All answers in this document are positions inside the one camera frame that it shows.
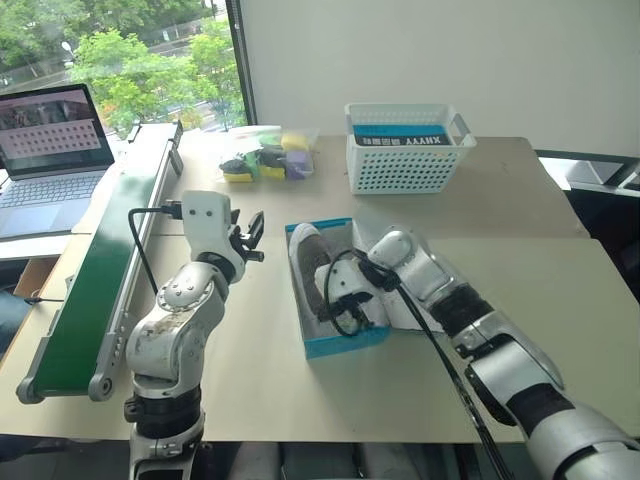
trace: table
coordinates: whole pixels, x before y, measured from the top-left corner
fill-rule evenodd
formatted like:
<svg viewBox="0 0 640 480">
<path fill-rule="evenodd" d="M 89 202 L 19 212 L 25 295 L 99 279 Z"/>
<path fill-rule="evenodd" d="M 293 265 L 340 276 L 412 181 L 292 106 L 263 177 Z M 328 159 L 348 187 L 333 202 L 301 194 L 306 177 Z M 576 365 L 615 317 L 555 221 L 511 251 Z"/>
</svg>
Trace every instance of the table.
<svg viewBox="0 0 640 480">
<path fill-rule="evenodd" d="M 229 192 L 232 206 L 244 209 L 245 221 L 258 208 L 252 198 L 258 199 L 267 222 L 261 244 L 266 260 L 248 265 L 245 278 L 232 286 L 225 319 L 207 344 L 202 382 L 206 440 L 477 442 L 433 348 L 421 335 L 401 332 L 375 348 L 304 359 L 289 288 L 284 223 L 344 216 L 372 205 L 392 215 L 394 207 L 416 200 L 420 207 L 398 216 L 419 231 L 431 232 L 434 250 L 539 343 L 558 364 L 571 395 L 628 433 L 640 434 L 638 305 L 599 243 L 588 238 L 564 196 L 543 175 L 526 141 L 481 139 L 441 194 L 385 201 L 348 193 L 346 178 L 340 180 L 329 163 L 340 164 L 340 138 L 319 142 L 318 171 L 309 181 L 242 186 L 220 184 L 215 173 L 198 170 L 206 152 L 196 140 L 183 139 L 185 176 L 174 193 L 194 187 Z M 516 177 L 520 188 L 510 186 L 506 180 L 516 172 L 527 172 L 530 184 Z M 476 201 L 468 207 L 476 213 L 475 221 L 465 226 L 471 217 L 460 207 L 467 202 L 451 192 L 461 195 L 472 187 L 473 177 L 482 175 L 493 180 L 486 191 L 473 187 Z M 335 186 L 329 189 L 327 181 L 335 181 Z M 329 190 L 334 192 L 331 198 Z M 528 203 L 522 197 L 509 199 L 520 190 Z M 509 202 L 501 201 L 505 195 Z M 432 201 L 441 208 L 436 210 Z M 497 211 L 483 216 L 479 203 Z M 524 218 L 518 217 L 518 208 Z M 549 210 L 544 213 L 552 220 L 545 222 L 543 212 L 531 212 L 539 208 Z M 149 242 L 159 279 L 172 275 L 188 258 L 181 227 L 176 227 L 179 222 L 158 222 Z M 73 237 L 43 290 L 47 296 L 63 295 L 63 279 L 77 267 L 88 239 Z M 130 310 L 143 315 L 152 302 L 143 276 L 136 293 Z M 104 403 L 73 397 L 25 406 L 13 394 L 54 310 L 52 304 L 34 308 L 0 367 L 3 432 L 128 438 L 130 426 L 122 416 L 123 401 L 131 394 L 126 368 L 120 371 L 114 396 Z M 497 441 L 521 440 L 517 429 L 498 425 L 488 414 L 485 418 Z"/>
</svg>

